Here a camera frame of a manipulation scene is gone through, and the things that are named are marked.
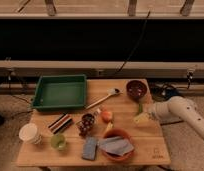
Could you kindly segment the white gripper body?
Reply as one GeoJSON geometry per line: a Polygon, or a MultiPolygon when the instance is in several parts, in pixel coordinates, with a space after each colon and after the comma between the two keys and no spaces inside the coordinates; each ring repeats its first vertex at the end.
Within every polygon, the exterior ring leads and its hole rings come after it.
{"type": "Polygon", "coordinates": [[[166,102],[156,102],[148,107],[149,117],[153,120],[162,120],[169,115],[168,105],[166,102]]]}

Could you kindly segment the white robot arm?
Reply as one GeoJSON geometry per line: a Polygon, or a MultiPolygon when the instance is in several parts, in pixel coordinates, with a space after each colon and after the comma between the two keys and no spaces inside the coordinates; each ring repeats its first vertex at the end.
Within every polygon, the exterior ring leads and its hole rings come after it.
{"type": "Polygon", "coordinates": [[[146,111],[138,114],[134,121],[143,123],[171,116],[181,118],[204,140],[204,118],[198,113],[195,102],[181,96],[173,96],[167,101],[151,104],[146,111]]]}

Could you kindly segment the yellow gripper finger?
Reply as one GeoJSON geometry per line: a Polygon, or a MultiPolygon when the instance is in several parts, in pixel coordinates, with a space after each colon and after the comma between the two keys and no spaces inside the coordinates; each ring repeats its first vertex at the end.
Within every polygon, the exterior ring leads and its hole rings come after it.
{"type": "Polygon", "coordinates": [[[134,122],[136,124],[142,124],[149,121],[149,114],[148,113],[140,113],[134,117],[134,122]]]}

